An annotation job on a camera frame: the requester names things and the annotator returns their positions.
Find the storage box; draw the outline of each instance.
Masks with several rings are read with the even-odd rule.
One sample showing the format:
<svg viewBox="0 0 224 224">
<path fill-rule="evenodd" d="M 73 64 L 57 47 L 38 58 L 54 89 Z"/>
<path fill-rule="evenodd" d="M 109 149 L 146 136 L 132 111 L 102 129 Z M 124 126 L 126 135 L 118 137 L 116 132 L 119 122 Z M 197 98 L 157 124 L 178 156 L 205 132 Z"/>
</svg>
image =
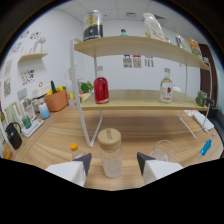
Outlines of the storage box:
<svg viewBox="0 0 224 224">
<path fill-rule="evenodd" d="M 49 96 L 45 95 L 44 100 L 49 111 L 59 111 L 68 105 L 66 90 Z"/>
</svg>

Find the wooden shelf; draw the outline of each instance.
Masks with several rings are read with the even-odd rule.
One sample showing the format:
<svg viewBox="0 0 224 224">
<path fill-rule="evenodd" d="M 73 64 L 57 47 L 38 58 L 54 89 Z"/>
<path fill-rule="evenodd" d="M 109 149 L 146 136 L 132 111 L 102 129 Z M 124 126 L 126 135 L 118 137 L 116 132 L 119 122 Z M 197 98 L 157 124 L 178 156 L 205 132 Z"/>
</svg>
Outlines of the wooden shelf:
<svg viewBox="0 0 224 224">
<path fill-rule="evenodd" d="M 43 58 L 44 56 L 48 55 L 48 53 L 34 53 L 34 54 L 24 54 L 21 56 L 21 58 L 19 59 L 19 62 L 22 61 L 28 61 L 28 60 L 32 60 L 32 59 L 40 59 Z"/>
<path fill-rule="evenodd" d="M 113 36 L 83 41 L 74 50 L 91 57 L 109 55 L 145 55 L 164 58 L 210 71 L 209 67 L 192 53 L 160 40 L 137 36 Z"/>
<path fill-rule="evenodd" d="M 159 95 L 159 90 L 109 90 L 108 103 L 96 104 L 92 94 L 81 106 L 82 110 L 208 110 L 184 93 L 173 91 L 170 104 L 160 103 Z"/>
</svg>

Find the green plant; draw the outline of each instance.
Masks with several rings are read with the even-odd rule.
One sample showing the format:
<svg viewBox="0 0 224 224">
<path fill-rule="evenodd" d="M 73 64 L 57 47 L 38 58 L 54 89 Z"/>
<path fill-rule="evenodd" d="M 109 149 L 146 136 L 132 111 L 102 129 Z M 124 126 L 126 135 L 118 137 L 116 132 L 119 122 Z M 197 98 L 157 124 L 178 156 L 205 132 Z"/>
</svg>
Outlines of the green plant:
<svg viewBox="0 0 224 224">
<path fill-rule="evenodd" d="M 83 93 L 88 93 L 88 92 L 92 92 L 93 90 L 93 85 L 91 84 L 90 81 L 85 82 L 80 82 L 81 84 L 81 91 Z"/>
</svg>

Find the wooden table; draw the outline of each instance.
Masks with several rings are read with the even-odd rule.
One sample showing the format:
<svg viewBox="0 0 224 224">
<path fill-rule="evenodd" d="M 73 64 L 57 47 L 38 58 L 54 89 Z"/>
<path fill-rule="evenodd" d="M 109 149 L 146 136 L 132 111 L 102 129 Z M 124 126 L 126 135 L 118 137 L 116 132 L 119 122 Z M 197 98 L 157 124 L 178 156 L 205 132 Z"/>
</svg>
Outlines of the wooden table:
<svg viewBox="0 0 224 224">
<path fill-rule="evenodd" d="M 83 111 L 90 137 L 99 121 L 98 111 Z M 140 173 L 137 152 L 149 155 L 160 140 L 170 140 L 177 146 L 173 162 L 183 167 L 219 159 L 223 151 L 221 139 L 215 129 L 202 132 L 195 140 L 179 119 L 176 110 L 108 110 L 103 111 L 100 130 L 115 128 L 121 132 L 123 150 L 122 176 L 115 179 L 104 175 L 96 139 L 92 148 L 86 144 L 77 107 L 66 106 L 60 112 L 51 113 L 44 124 L 30 137 L 22 137 L 23 143 L 13 150 L 13 160 L 46 169 L 49 165 L 71 161 L 70 143 L 76 142 L 85 153 L 92 153 L 85 187 L 102 190 L 120 190 L 144 186 Z M 196 121 L 183 113 L 183 119 L 195 132 L 200 131 Z M 205 156 L 200 151 L 212 133 L 216 134 Z"/>
</svg>

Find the bottle cap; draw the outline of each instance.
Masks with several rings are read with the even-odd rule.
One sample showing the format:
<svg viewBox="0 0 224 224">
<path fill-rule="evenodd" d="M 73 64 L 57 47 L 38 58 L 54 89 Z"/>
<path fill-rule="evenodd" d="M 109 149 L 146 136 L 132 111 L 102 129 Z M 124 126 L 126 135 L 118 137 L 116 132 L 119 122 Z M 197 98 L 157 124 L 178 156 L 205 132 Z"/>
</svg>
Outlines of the bottle cap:
<svg viewBox="0 0 224 224">
<path fill-rule="evenodd" d="M 155 16 L 152 13 L 143 13 L 144 18 L 146 17 L 153 17 L 155 19 Z"/>
<path fill-rule="evenodd" d="M 97 71 L 103 71 L 103 66 L 97 66 L 96 70 Z"/>
<path fill-rule="evenodd" d="M 78 150 L 78 145 L 76 143 L 72 143 L 70 145 L 70 149 L 74 152 L 74 151 L 77 151 Z"/>
<path fill-rule="evenodd" d="M 170 73 L 170 69 L 169 68 L 164 68 L 164 71 Z"/>
<path fill-rule="evenodd" d="M 102 130 L 97 136 L 100 147 L 107 152 L 113 152 L 121 144 L 121 133 L 113 128 Z"/>
</svg>

